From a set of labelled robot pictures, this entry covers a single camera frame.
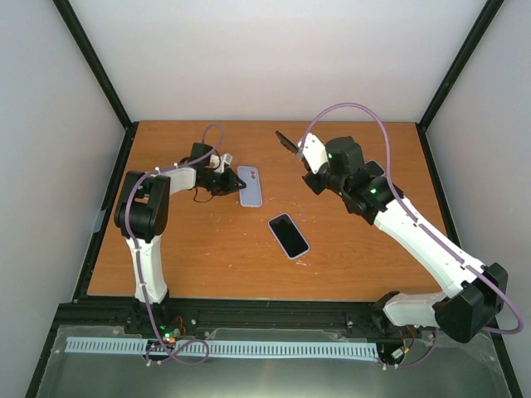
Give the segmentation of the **lavender phone case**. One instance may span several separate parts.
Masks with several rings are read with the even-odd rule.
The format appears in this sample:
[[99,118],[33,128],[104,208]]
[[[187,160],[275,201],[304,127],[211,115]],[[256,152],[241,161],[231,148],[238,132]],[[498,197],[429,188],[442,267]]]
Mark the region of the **lavender phone case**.
[[246,184],[239,191],[240,204],[243,207],[261,207],[263,204],[261,182],[258,169],[250,166],[238,166],[237,176]]

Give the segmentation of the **black smartphone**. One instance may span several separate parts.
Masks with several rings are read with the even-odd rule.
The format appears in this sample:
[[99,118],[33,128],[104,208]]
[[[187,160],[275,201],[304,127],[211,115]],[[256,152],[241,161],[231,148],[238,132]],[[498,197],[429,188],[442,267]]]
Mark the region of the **black smartphone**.
[[291,142],[281,131],[276,131],[275,135],[279,139],[280,144],[290,153],[296,155],[299,152],[299,147]]

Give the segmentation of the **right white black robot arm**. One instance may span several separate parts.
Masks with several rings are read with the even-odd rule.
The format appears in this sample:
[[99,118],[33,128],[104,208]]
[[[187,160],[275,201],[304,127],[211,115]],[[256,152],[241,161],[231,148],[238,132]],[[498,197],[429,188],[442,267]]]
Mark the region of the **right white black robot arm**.
[[448,240],[388,184],[376,163],[364,161],[352,138],[321,143],[309,134],[298,146],[307,170],[304,181],[316,194],[339,195],[348,213],[391,236],[441,288],[433,294],[386,294],[375,304],[382,314],[376,322],[380,328],[439,328],[461,343],[486,328],[504,305],[498,293],[506,290],[508,274],[501,265],[487,266]]

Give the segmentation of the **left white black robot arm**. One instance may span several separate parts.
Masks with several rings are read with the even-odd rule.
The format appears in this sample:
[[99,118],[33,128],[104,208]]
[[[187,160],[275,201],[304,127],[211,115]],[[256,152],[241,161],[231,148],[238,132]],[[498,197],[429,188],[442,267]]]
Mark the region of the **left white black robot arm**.
[[232,155],[220,154],[205,143],[194,143],[190,155],[168,167],[150,172],[126,173],[114,211],[114,223],[125,238],[135,277],[134,297],[154,304],[144,313],[144,325],[152,332],[167,332],[173,314],[162,305],[168,286],[163,276],[161,239],[169,215],[170,197],[202,188],[221,197],[246,188],[231,168]]

